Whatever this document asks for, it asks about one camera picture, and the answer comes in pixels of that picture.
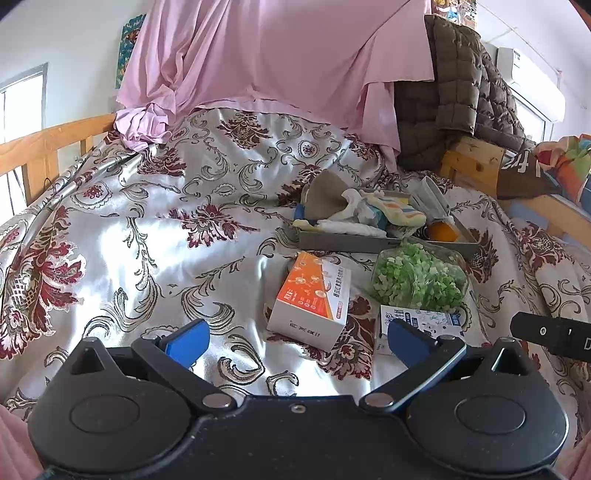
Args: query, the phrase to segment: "screw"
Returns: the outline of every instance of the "screw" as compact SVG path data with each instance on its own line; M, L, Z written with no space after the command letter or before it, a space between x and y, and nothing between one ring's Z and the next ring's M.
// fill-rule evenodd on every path
M304 413L306 411L306 406L305 405L295 404L295 405L292 405L290 407L290 410L293 413Z
M373 408L387 408L394 405L394 399L387 393L370 393L365 397L365 403Z
M225 393L210 393L203 397L202 403L208 408L228 408L232 405L232 397Z

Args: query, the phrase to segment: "brown puffer jacket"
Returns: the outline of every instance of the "brown puffer jacket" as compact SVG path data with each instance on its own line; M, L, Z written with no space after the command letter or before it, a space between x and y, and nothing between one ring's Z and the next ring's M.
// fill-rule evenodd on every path
M532 147L480 35L436 15L425 15L425 25L435 81L394 84L398 164L438 171L446 150L466 134L515 152Z

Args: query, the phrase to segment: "wooden bed rail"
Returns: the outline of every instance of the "wooden bed rail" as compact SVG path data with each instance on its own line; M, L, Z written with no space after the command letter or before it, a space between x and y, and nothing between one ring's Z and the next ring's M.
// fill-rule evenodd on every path
M47 180L59 175L57 150L80 142L80 155L93 147L93 136L113 128L115 115L101 115L45 128L26 137L0 145L0 175L22 167L27 205L45 190Z

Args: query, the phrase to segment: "air conditioner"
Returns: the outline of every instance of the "air conditioner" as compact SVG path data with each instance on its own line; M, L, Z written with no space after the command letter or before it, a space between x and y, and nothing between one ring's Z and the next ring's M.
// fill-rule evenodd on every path
M496 68L507 85L551 122L564 120L564 95L528 57L514 48L500 47Z

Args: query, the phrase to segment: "orange medicine box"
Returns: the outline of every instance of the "orange medicine box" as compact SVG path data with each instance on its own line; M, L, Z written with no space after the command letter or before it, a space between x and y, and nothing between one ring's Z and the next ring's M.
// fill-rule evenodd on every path
M330 352L347 322L351 270L300 252L268 329Z

